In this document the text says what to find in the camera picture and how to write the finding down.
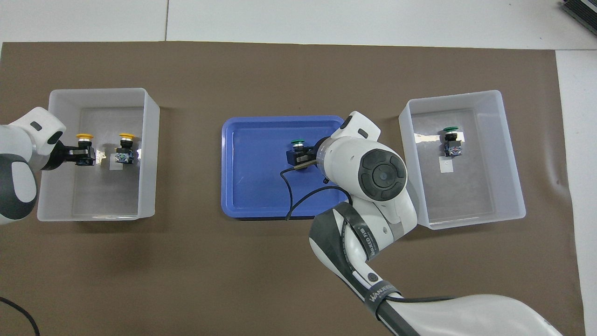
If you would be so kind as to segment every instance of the black cable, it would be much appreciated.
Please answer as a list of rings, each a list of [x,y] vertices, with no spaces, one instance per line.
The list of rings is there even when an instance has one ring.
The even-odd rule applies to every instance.
[[[290,167],[290,168],[284,169],[283,171],[280,172],[280,177],[284,180],[284,182],[286,182],[286,187],[288,187],[288,193],[290,194],[290,207],[293,206],[293,191],[290,188],[290,183],[288,182],[288,180],[286,179],[286,176],[284,176],[284,174],[291,172],[293,170],[294,170],[294,167]]]
[[[35,320],[33,319],[33,316],[31,316],[31,314],[29,314],[29,312],[27,312],[24,308],[22,308],[18,304],[10,301],[9,299],[5,299],[3,297],[0,297],[0,301],[3,302],[3,303],[8,304],[12,308],[18,310],[21,314],[25,315],[25,317],[27,318],[27,320],[29,320],[29,323],[31,323],[31,326],[33,327],[33,331],[35,332],[35,336],[39,336],[39,329],[37,327],[37,324],[35,323]]]
[[[394,298],[386,296],[386,300],[402,303],[425,303],[425,302],[437,302],[455,299],[456,297],[430,297],[430,298]]]
[[[328,189],[336,189],[336,190],[340,190],[341,192],[344,193],[344,195],[346,195],[346,197],[348,198],[348,203],[350,205],[352,205],[352,196],[350,196],[350,194],[348,193],[348,191],[336,186],[336,185],[328,185],[326,187],[321,187],[321,188],[317,188],[313,191],[311,191],[310,193],[306,194],[305,196],[303,196],[303,198],[301,198],[300,200],[298,200],[297,203],[295,203],[293,206],[290,207],[290,210],[288,211],[288,213],[286,214],[286,218],[285,220],[289,220],[290,216],[292,215],[294,209],[296,209],[297,206],[299,206],[302,202],[304,202],[307,198],[315,195],[316,193],[323,191],[323,190],[328,190]]]

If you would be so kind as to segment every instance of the circular button pad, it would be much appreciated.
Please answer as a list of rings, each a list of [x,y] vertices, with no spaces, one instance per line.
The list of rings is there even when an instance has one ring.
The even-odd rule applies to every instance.
[[[396,197],[406,185],[406,167],[400,158],[383,149],[372,149],[361,158],[359,184],[373,200]]]

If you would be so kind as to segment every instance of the brown table surface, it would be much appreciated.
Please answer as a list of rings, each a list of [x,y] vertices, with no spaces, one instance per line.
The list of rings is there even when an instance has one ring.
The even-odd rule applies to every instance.
[[[500,294],[583,335],[555,52],[215,42],[5,43],[0,124],[58,88],[143,87],[161,107],[156,214],[0,227],[0,296],[42,335],[387,334],[313,255],[309,220],[220,207],[230,117],[358,110],[402,154],[411,98],[502,92],[524,219],[417,227],[371,262],[406,297]],[[32,334],[0,306],[0,334]]]

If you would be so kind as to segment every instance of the yellow cap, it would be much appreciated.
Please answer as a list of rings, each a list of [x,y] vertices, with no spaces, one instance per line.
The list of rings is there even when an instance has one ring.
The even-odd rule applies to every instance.
[[[79,133],[76,135],[76,137],[79,139],[93,139],[93,135],[88,133]]]
[[[131,139],[131,140],[132,140],[132,139],[135,137],[135,136],[134,136],[134,135],[132,135],[131,133],[120,133],[119,135],[120,135],[120,137],[122,137],[122,138],[127,138],[127,139]]]

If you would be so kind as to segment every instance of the white sticker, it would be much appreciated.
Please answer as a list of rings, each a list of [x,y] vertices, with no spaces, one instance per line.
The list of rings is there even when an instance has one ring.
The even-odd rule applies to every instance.
[[[441,173],[453,173],[454,166],[452,165],[452,158],[440,156],[439,157],[439,172]]]
[[[110,170],[122,170],[124,164],[116,162],[116,153],[110,154]]]

